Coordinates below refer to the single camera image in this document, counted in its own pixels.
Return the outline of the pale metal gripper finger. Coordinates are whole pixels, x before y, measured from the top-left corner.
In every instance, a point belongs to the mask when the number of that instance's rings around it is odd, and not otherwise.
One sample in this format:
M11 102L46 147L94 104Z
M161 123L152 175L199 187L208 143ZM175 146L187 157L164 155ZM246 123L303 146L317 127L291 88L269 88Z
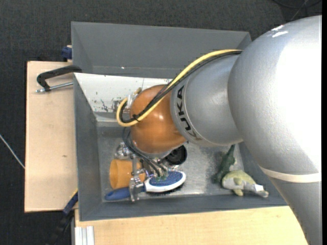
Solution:
M132 179L140 182L144 182L147 179L147 171L145 169L139 169L131 173Z
M129 184L130 199L132 202L139 200L138 197L139 193L144 191L145 191L145 185L143 182L141 183L132 182Z

